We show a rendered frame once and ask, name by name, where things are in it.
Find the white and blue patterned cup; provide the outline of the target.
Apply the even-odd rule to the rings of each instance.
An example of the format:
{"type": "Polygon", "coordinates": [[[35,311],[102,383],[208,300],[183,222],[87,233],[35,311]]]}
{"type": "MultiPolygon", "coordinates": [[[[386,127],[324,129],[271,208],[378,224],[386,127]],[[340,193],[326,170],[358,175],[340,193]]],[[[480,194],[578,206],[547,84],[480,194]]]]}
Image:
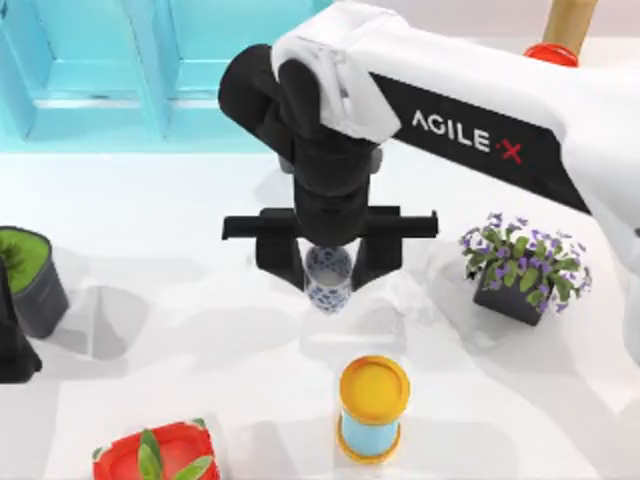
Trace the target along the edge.
{"type": "Polygon", "coordinates": [[[312,246],[303,262],[304,292],[311,304],[327,314],[339,312],[348,302],[353,263],[343,247],[312,246]]]}

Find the yellow and light blue can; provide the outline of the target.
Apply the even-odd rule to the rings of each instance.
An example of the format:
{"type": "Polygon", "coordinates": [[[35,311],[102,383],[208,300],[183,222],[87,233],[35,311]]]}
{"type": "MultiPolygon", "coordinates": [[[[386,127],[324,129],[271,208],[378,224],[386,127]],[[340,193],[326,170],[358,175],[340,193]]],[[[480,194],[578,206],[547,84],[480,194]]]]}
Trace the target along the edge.
{"type": "Polygon", "coordinates": [[[410,392],[406,372],[391,358],[365,355],[350,362],[339,381],[336,437],[342,451],[361,464],[386,461],[400,443],[410,392]]]}

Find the purple flowers in black pot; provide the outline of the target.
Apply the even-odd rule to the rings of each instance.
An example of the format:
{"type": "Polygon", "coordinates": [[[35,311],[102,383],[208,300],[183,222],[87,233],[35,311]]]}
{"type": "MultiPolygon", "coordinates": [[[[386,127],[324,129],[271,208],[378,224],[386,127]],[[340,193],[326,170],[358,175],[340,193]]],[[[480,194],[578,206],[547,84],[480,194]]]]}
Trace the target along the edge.
{"type": "Polygon", "coordinates": [[[521,217],[492,212],[459,239],[465,277],[477,283],[473,302],[530,326],[560,314],[592,286],[586,246],[574,236],[534,228],[521,217]]]}

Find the grey pot with green moss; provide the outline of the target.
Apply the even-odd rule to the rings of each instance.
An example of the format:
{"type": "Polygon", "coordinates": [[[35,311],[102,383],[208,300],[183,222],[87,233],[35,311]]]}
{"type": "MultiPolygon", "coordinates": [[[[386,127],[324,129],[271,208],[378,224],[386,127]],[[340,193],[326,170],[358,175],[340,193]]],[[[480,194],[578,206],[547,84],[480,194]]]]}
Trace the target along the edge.
{"type": "Polygon", "coordinates": [[[69,308],[50,240],[32,230],[0,226],[0,256],[20,326],[32,338],[48,338],[69,308]]]}

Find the red pot with green plant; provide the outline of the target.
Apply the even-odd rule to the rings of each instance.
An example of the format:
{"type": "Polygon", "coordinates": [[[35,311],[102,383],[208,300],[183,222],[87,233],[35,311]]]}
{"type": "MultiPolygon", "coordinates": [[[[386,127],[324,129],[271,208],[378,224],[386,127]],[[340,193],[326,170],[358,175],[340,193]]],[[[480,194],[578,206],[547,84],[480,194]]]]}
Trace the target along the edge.
{"type": "Polygon", "coordinates": [[[92,454],[93,480],[222,480],[211,435],[201,418],[142,430],[96,449],[92,454]],[[144,454],[146,464],[156,459],[161,474],[139,468],[139,447],[147,444],[154,455],[144,454]]]}

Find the light blue rack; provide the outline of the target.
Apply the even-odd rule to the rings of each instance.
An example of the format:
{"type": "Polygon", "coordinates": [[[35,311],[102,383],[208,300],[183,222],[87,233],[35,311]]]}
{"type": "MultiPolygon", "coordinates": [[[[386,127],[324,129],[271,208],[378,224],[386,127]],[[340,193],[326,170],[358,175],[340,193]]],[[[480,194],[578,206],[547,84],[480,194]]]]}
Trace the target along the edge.
{"type": "Polygon", "coordinates": [[[221,77],[332,2],[0,0],[0,152],[258,152],[221,77]]]}

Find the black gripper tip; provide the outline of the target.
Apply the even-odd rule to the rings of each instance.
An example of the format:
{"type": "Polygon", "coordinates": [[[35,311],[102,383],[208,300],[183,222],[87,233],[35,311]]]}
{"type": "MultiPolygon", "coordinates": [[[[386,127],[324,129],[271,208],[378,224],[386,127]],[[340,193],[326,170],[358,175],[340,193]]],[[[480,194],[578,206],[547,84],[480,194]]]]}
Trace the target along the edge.
{"type": "Polygon", "coordinates": [[[0,257],[0,384],[26,383],[42,366],[19,325],[7,269],[0,257]]]}

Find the tan post with red base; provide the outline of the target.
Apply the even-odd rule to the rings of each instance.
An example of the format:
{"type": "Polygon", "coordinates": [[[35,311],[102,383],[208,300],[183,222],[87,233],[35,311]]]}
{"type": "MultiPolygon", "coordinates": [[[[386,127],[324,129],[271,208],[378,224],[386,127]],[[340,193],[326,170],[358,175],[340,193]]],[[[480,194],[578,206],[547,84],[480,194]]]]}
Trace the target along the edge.
{"type": "Polygon", "coordinates": [[[525,57],[579,67],[579,56],[598,0],[553,0],[542,41],[528,47],[525,57]]]}

